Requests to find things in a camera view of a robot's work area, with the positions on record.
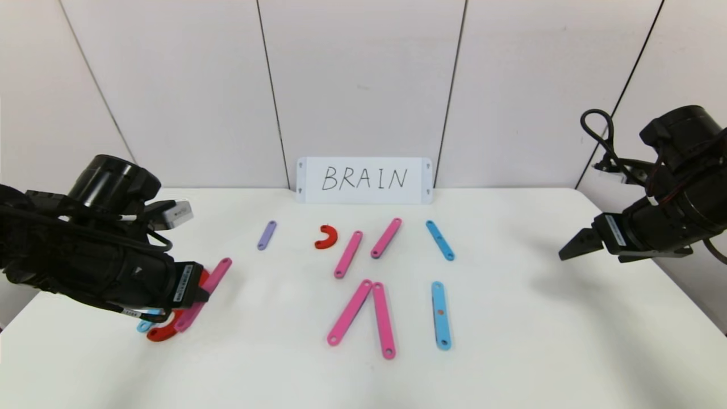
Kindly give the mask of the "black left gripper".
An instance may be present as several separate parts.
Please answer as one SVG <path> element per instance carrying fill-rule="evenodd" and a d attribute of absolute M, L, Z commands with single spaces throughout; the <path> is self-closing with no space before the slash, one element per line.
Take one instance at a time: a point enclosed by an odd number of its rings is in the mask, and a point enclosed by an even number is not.
<path fill-rule="evenodd" d="M 167 320 L 175 309 L 207 303 L 210 292 L 200 287 L 203 266 L 175 262 L 166 253 L 131 253 L 119 275 L 119 312 L 142 320 Z"/>

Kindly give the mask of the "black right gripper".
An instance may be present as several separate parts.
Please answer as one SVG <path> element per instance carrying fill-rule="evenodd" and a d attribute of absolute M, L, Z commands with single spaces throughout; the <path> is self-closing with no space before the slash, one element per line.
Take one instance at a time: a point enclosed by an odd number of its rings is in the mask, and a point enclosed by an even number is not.
<path fill-rule="evenodd" d="M 643 197 L 621 213 L 598 215 L 558 252 L 561 261 L 603 249 L 617 256 L 672 256 L 684 247 L 684 210 L 679 204 L 654 205 Z"/>

